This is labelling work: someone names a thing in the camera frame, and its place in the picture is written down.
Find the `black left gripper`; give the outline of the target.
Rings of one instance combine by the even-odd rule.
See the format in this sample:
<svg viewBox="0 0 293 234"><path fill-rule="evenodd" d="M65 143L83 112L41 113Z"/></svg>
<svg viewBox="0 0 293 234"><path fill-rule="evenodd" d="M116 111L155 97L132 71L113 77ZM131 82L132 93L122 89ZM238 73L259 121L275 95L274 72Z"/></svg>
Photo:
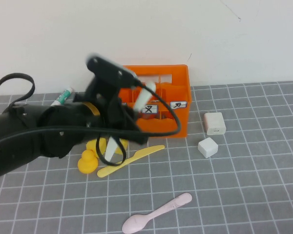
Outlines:
<svg viewBox="0 0 293 234"><path fill-rule="evenodd" d="M146 144L147 137L137 125L138 113L118 97L120 89L102 80L93 80L82 94L74 96L79 121L75 133L119 133L113 138Z"/></svg>

